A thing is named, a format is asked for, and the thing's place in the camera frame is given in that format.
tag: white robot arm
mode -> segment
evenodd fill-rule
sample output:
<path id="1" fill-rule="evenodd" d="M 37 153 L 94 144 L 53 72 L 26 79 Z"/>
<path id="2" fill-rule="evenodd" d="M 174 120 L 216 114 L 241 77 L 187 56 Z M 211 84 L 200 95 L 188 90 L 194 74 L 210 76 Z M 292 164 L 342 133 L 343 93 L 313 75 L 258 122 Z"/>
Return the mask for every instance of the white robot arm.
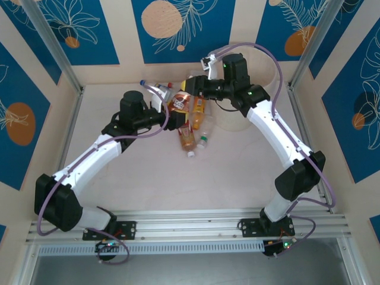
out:
<path id="1" fill-rule="evenodd" d="M 182 89 L 205 99 L 230 99 L 232 106 L 257 126 L 271 144 L 285 172 L 275 180 L 277 193 L 263 209 L 262 215 L 269 223 L 278 222 L 287 215 L 293 202 L 310 191 L 320 179 L 300 151 L 307 154 L 320 169 L 324 167 L 325 157 L 320 151 L 313 153 L 301 142 L 277 110 L 274 110 L 275 117 L 273 116 L 273 103 L 269 95 L 261 86 L 250 84 L 246 61 L 241 54 L 229 54 L 223 57 L 223 80 L 217 79 L 217 62 L 214 54 L 203 58 L 202 67 L 208 75 L 184 81 Z M 280 121 L 291 138 L 297 142 L 298 147 L 295 147 L 276 120 Z"/>
<path id="2" fill-rule="evenodd" d="M 324 166 L 325 157 L 321 152 L 313 153 L 304 145 L 275 111 L 276 119 L 281 121 L 291 138 L 298 142 L 299 147 L 293 145 L 272 116 L 272 102 L 269 95 L 261 86 L 250 84 L 246 61 L 242 55 L 231 54 L 223 58 L 223 80 L 214 79 L 217 76 L 215 63 L 213 55 L 209 59 L 204 59 L 202 64 L 209 70 L 208 77 L 204 75 L 192 77 L 182 83 L 182 90 L 205 99 L 230 99 L 232 105 L 256 125 L 272 145 L 285 171 L 275 180 L 278 192 L 261 211 L 259 223 L 264 236 L 278 236 L 279 223 L 286 219 L 287 211 L 293 202 L 319 182 L 319 175 L 305 161 L 300 150 L 308 154 L 320 169 Z M 169 97 L 159 88 L 156 91 L 161 92 L 166 99 Z M 123 153 L 134 141 L 130 138 L 115 141 L 115 137 L 137 135 L 139 129 L 151 128 L 157 124 L 163 125 L 166 116 L 161 112 L 161 105 L 154 98 L 151 105 L 153 107 L 149 109 L 140 92 L 125 93 L 121 100 L 120 112 L 113 116 L 111 123 L 102 131 L 102 135 L 84 154 L 53 176 L 41 175 L 38 178 L 34 212 L 43 213 L 46 220 L 63 231 L 79 226 L 115 234 L 116 216 L 101 208 L 82 207 L 78 197 L 97 172 Z M 170 113 L 167 129 L 179 128 L 184 123 L 184 114 Z M 46 197 L 56 185 L 58 187 L 54 196 L 44 208 Z"/>

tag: bottle label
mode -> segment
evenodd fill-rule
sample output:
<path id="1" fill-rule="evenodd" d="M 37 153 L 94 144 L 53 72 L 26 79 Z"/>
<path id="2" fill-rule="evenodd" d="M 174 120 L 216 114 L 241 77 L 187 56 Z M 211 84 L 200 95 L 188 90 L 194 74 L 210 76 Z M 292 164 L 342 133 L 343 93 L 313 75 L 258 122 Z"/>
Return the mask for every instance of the bottle label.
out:
<path id="1" fill-rule="evenodd" d="M 192 110 L 192 112 L 200 112 L 200 113 L 204 113 L 204 107 L 205 107 L 205 104 L 206 104 L 206 100 L 203 99 L 203 98 L 196 98 L 195 101 L 194 101 L 194 108 Z"/>

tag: white floor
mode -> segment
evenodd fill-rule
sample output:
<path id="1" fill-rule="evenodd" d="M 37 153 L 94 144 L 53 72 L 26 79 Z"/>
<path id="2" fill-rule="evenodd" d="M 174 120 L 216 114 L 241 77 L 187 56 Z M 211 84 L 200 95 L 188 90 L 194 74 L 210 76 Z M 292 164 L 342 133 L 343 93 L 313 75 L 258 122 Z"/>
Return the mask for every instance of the white floor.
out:
<path id="1" fill-rule="evenodd" d="M 66 164 L 96 140 L 128 90 L 147 94 L 138 84 L 86 86 Z M 298 134 L 285 88 L 277 109 Z M 80 201 L 109 210 L 263 207 L 276 191 L 274 179 L 284 170 L 255 126 L 241 132 L 215 127 L 208 148 L 196 151 L 195 158 L 187 158 L 176 131 L 136 140 L 99 172 Z M 311 190 L 307 197 L 319 199 L 318 191 Z"/>

